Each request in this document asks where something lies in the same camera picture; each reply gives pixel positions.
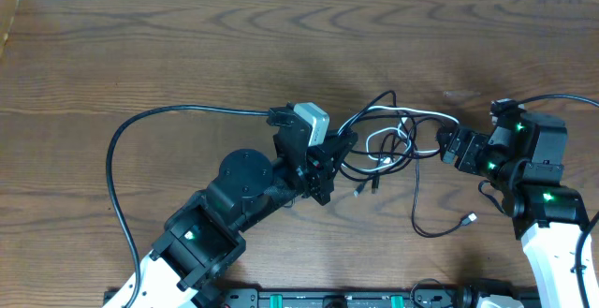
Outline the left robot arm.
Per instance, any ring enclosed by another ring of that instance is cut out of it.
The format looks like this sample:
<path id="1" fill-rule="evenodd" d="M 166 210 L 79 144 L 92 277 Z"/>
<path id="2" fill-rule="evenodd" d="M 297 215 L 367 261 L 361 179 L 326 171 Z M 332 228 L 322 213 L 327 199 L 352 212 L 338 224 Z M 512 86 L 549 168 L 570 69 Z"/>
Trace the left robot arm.
<path id="1" fill-rule="evenodd" d="M 329 202 L 357 133 L 329 129 L 328 115 L 314 103 L 263 115 L 278 129 L 275 159 L 253 149 L 228 154 L 215 179 L 167 220 L 145 257 L 129 246 L 135 271 L 106 306 L 217 307 L 223 298 L 214 282 L 245 251 L 244 231 L 297 197 Z"/>

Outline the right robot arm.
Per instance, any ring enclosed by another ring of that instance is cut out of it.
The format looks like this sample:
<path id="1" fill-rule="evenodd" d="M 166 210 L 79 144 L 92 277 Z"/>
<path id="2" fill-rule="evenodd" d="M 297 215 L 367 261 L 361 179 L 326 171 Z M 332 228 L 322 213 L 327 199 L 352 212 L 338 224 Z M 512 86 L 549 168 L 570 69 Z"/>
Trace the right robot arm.
<path id="1" fill-rule="evenodd" d="M 577 190 L 562 185 L 564 120 L 512 99 L 492 102 L 490 117 L 489 134 L 460 124 L 440 128 L 442 161 L 502 193 L 501 208 L 532 267 L 542 306 L 597 306 L 591 232 L 598 218 L 588 215 Z"/>

